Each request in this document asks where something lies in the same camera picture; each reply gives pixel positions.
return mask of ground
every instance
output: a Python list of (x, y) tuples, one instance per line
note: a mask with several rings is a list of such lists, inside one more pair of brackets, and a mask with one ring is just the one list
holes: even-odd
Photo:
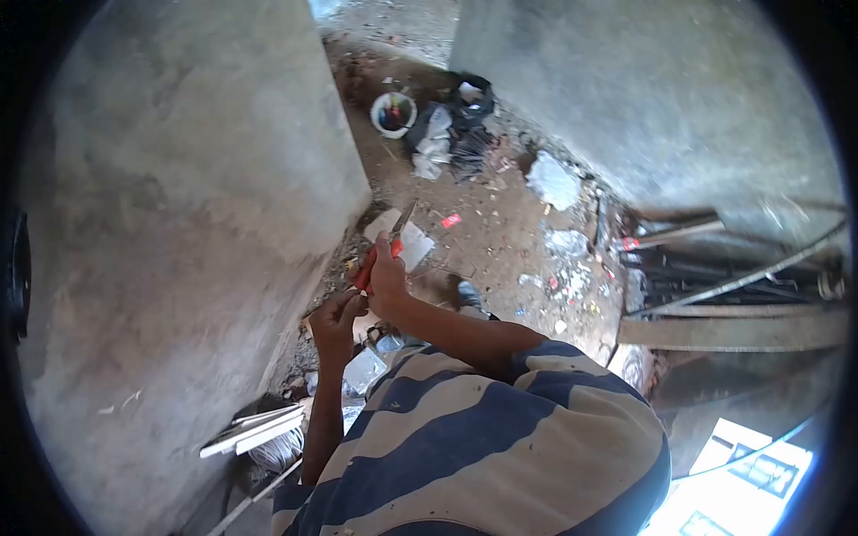
[[(371, 20), (369, 15), (381, 11), (391, 27), (401, 32), (403, 27), (392, 21), (393, 16), (409, 12), (386, 6), (389, 4), (362, 3), (355, 9), (366, 12), (363, 20)], [(354, 21), (356, 15), (350, 9), (326, 22), (335, 25)], [(421, 7), (409, 9), (420, 12)], [(546, 246), (548, 233), (555, 230), (579, 231), (588, 240), (594, 239), (599, 178), (586, 172), (582, 164), (571, 161), (539, 131), (538, 125), (503, 109), (484, 122), (498, 136), (500, 147), (475, 181), (457, 184), (448, 166), (442, 166), (444, 173), (436, 182), (415, 177), (405, 141), (380, 136), (369, 120), (369, 108), (379, 94), (394, 90), (414, 98), (419, 108), (429, 100), (445, 101), (454, 77), (413, 58), (416, 52), (411, 41), (399, 33), (393, 35), (400, 38), (389, 39), (389, 35), (373, 27), (359, 25), (323, 30), (325, 50), (370, 180), (373, 203), (335, 252), (308, 312), (332, 292), (348, 287), (343, 278), (347, 261), (369, 245), (360, 233), (363, 226), (387, 208), (402, 209), (417, 197), (419, 202), (411, 220), (435, 241), (435, 247), (410, 274), (408, 284), (413, 295), (452, 308), (455, 293), (451, 290), (461, 277), (474, 284), (486, 308), (502, 320), (520, 322), (554, 339), (570, 342), (606, 364), (615, 350), (624, 306), (625, 271), (615, 256), (595, 255), (599, 251), (592, 248), (580, 256), (565, 258)], [(383, 83), (386, 78), (393, 82)], [(579, 202), (564, 212), (541, 201), (527, 185), (525, 176), (536, 151), (543, 148), (581, 170)], [(512, 164), (505, 170), (501, 164), (504, 157)], [(451, 214), (459, 214), (462, 222), (445, 229), (441, 220)], [(622, 216), (622, 208), (614, 203), (608, 219), (614, 236), (626, 226)], [(541, 288), (527, 276), (534, 276)], [(566, 286), (574, 287), (571, 296), (563, 293)], [(560, 329), (560, 322), (566, 325), (564, 329)], [(293, 396), (300, 396), (303, 392), (294, 389), (295, 380), (315, 370), (317, 362), (311, 341), (305, 337), (294, 339), (297, 348), (286, 356), (278, 374), (279, 390), (293, 390)], [(619, 365), (618, 372), (622, 373), (624, 365)], [(650, 367), (639, 368), (642, 370), (633, 379), (643, 391), (650, 384)]]

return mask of hand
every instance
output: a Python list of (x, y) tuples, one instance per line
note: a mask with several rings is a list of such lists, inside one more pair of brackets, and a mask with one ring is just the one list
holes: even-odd
[[(390, 254), (390, 241), (387, 231), (381, 231), (376, 238), (375, 246), (378, 258), (372, 265), (370, 284), (372, 294), (369, 295), (369, 305), (372, 311), (386, 320), (390, 306), (401, 298), (408, 296), (405, 286), (405, 262)], [(360, 268), (363, 267), (366, 255), (360, 258), (359, 266), (352, 268), (347, 275), (348, 281), (353, 281)]]
[(356, 316), (366, 316), (367, 312), (366, 297), (352, 290), (331, 296), (310, 315), (313, 340), (319, 351), (320, 376), (326, 370), (341, 374), (352, 360), (352, 324)]

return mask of window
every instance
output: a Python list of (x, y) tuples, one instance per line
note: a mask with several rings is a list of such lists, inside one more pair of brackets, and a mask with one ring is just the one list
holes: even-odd
[(680, 527), (682, 536), (733, 536), (720, 525), (700, 512), (694, 512), (686, 524)]
[[(736, 450), (730, 456), (729, 461), (741, 458), (754, 449), (739, 443), (736, 445)], [(751, 460), (741, 462), (737, 467), (731, 467), (729, 471), (757, 486), (759, 489), (768, 491), (775, 497), (783, 499), (787, 496), (789, 488), (792, 487), (795, 481), (795, 476), (798, 474), (798, 467), (793, 467), (783, 463), (780, 460), (767, 455), (759, 455)]]

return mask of white bucket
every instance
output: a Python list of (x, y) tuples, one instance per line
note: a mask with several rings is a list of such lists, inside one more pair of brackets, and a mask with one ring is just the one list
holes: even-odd
[[(378, 120), (378, 113), (393, 104), (393, 95), (396, 96), (396, 103), (399, 106), (400, 113), (404, 112), (408, 114), (408, 121), (406, 121), (405, 126), (399, 130), (387, 130), (385, 127), (381, 126), (381, 123)], [(383, 93), (375, 102), (372, 103), (372, 108), (370, 109), (370, 121), (372, 121), (372, 126), (378, 130), (379, 134), (385, 138), (390, 138), (391, 140), (398, 140), (403, 137), (405, 133), (408, 132), (408, 129), (414, 126), (414, 121), (416, 120), (417, 103), (414, 102), (414, 99), (407, 95), (403, 95), (402, 93)]]

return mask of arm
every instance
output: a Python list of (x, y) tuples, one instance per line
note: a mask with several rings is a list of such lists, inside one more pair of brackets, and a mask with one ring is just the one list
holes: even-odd
[(513, 322), (490, 322), (460, 315), (408, 295), (405, 266), (390, 255), (387, 233), (376, 239), (372, 267), (372, 310), (402, 332), (437, 346), (489, 377), (509, 381), (514, 354), (539, 346), (547, 337)]
[(366, 314), (366, 300), (357, 292), (334, 296), (310, 316), (319, 351), (319, 384), (310, 414), (301, 482), (316, 485), (342, 441), (342, 374), (352, 360), (352, 323)]

